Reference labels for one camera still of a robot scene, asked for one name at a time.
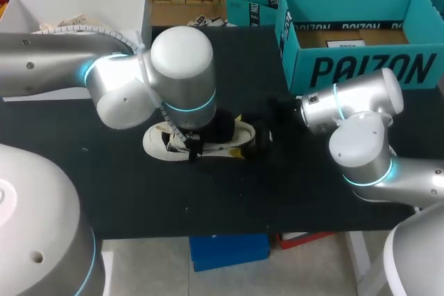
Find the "red box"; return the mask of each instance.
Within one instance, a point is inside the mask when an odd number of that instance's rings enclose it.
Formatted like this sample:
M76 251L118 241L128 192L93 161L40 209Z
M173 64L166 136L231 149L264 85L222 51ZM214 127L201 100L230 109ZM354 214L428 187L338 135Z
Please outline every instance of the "red box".
M309 242L315 241L316 239L324 238L324 237L327 237L327 236L333 235L333 234L334 234L334 232L307 232L306 234L303 234L301 236L297 236L295 238L288 239L288 240L282 240L282 235L278 234L278 235L276 235L276 238L277 238L277 241L278 241L280 247L283 250L286 250L291 247L295 247L298 245L309 243Z

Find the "table leg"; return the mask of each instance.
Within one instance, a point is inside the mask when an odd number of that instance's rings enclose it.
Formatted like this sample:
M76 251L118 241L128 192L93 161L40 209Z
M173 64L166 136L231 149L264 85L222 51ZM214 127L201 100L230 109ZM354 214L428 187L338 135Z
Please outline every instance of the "table leg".
M358 296L376 296L387 283L383 252L371 264L362 232L348 232L345 239L355 271Z
M384 251L378 256L370 270L357 284L358 296L376 296L387 283L384 271Z

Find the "white box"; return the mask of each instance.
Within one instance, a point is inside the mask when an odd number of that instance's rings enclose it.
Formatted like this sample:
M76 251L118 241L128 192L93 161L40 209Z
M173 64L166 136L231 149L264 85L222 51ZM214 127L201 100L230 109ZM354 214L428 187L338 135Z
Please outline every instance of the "white box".
M84 14L127 37L136 45L151 46L149 0L10 0L0 19L0 33L34 33L40 24L58 22ZM85 88L63 89L5 101L90 98Z

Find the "black table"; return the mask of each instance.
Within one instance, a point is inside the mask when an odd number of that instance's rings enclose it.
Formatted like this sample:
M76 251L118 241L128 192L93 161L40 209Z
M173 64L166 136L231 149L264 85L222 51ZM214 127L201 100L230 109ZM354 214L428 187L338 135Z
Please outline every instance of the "black table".
M214 47L220 105L239 114L257 111L269 96L288 96L272 28L203 31ZM405 157L444 158L440 92L404 97L392 146ZM355 197L325 137L290 136L275 163L205 158L190 165L144 152L144 132L158 121L156 114L117 131L100 122L89 100L0 103L0 142L59 165L99 238L391 229L413 212Z

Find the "white sneaker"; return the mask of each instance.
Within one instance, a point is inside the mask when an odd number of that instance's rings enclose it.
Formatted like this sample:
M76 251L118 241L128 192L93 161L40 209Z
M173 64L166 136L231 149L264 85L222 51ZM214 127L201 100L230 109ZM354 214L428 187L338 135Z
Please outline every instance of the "white sneaker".
M162 133L169 135L168 143L162 138ZM204 143L202 157L241 157L240 147L251 142L256 135L253 126L243 121L234 123L234 135L231 141L226 143ZM163 161L187 161L189 149L181 141L166 121L151 126L144 135L143 145L146 153Z

